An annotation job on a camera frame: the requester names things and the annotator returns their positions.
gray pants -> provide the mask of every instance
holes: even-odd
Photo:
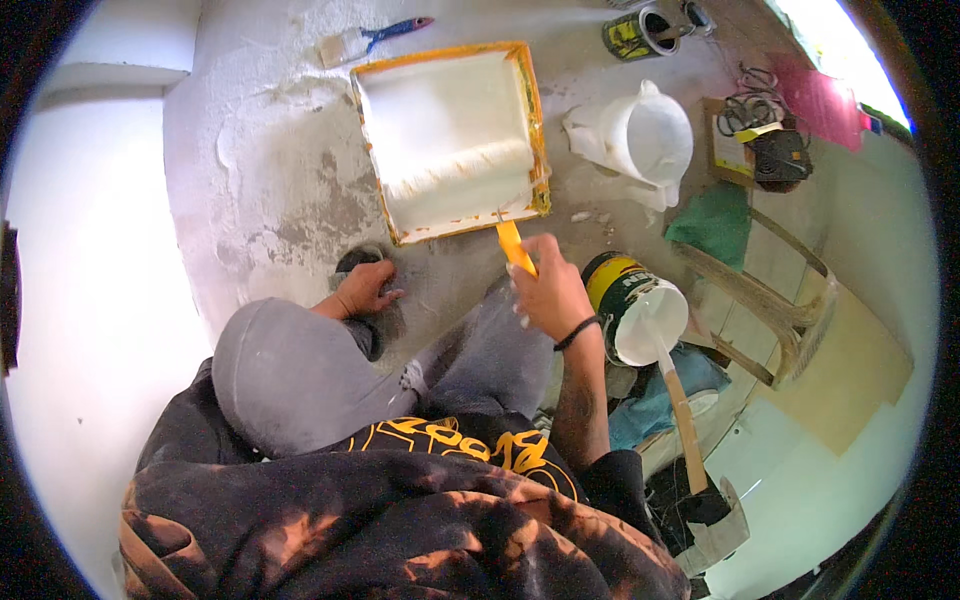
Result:
[[[406,377],[403,370],[374,371],[366,355],[371,333],[362,323],[334,321],[276,298],[252,302],[230,318],[213,356],[220,408],[237,433],[271,458],[322,448],[406,415],[517,411],[531,419],[543,400],[553,341],[520,328],[508,283],[494,284],[450,334],[418,354]]]

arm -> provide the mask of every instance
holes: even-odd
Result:
[[[380,296],[380,288],[395,274],[396,267],[389,260],[359,264],[353,267],[333,294],[310,310],[337,321],[380,312],[404,296],[403,290]]]
[[[580,272],[564,260],[552,235],[525,240],[523,248],[540,255],[540,274],[533,277],[512,266],[510,275],[519,294],[517,312],[560,342],[594,314]],[[581,331],[564,351],[564,384],[550,443],[576,471],[610,452],[603,336],[598,324]]]

black bracelet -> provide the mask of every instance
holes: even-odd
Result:
[[[577,335],[587,327],[592,324],[600,324],[600,317],[593,315],[589,319],[585,319],[581,324],[574,327],[573,331],[570,331],[570,335],[563,338],[556,346],[553,347],[554,352],[562,352],[570,347],[570,344],[573,344],[573,340],[577,338]]]

paint tray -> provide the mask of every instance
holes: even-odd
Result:
[[[524,42],[376,60],[354,68],[350,78],[394,244],[494,226],[499,207],[508,219],[549,212],[540,94]],[[393,192],[423,165],[505,143],[532,161],[505,162],[409,197]]]

concrete floor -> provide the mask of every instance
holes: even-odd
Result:
[[[642,80],[652,80],[684,106],[694,130],[681,205],[710,185],[701,99],[735,90],[738,60],[763,66],[765,53],[795,51],[757,5],[703,4],[718,22],[712,40],[689,37],[675,57],[621,63],[600,38],[600,25],[621,12],[603,0],[204,2],[193,73],[166,99],[164,144],[178,241],[211,343],[244,303],[270,296],[316,303],[345,250],[370,240],[390,246],[348,95],[348,67],[324,71],[314,44],[349,26],[416,15],[437,22],[381,44],[372,58],[499,39],[530,44],[554,170],[553,214],[521,224],[521,234],[554,233],[581,266],[600,252],[628,252],[689,291],[691,273],[662,239],[664,215],[627,200],[629,179],[572,155],[561,119],[575,106],[635,94]],[[571,223],[583,210],[610,213],[610,222]],[[454,324],[504,265],[492,229],[391,247],[390,254],[408,296],[400,304],[405,335],[379,362],[384,371]]]

